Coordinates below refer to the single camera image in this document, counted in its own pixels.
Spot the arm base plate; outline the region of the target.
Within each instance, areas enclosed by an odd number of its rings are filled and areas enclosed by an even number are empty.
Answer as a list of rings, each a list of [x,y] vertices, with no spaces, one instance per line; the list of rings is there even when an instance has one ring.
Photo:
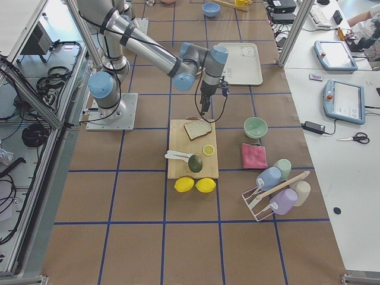
[[[137,109],[137,93],[122,93],[121,102],[118,108],[115,108],[115,113],[108,118],[102,118],[110,115],[113,109],[104,110],[98,108],[97,102],[93,99],[92,108],[90,111],[86,125],[88,131],[132,131],[134,129],[135,113]]]
[[[132,23],[136,28],[138,28],[145,36],[148,32],[149,20],[148,18],[135,18]]]

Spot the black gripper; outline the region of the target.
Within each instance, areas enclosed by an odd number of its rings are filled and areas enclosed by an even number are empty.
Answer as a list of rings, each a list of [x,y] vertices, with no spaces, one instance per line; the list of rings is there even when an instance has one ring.
[[[201,114],[205,115],[210,108],[210,97],[214,95],[217,89],[221,89],[222,95],[227,97],[229,95],[229,83],[224,79],[224,76],[219,78],[217,84],[210,85],[204,80],[201,83]]]

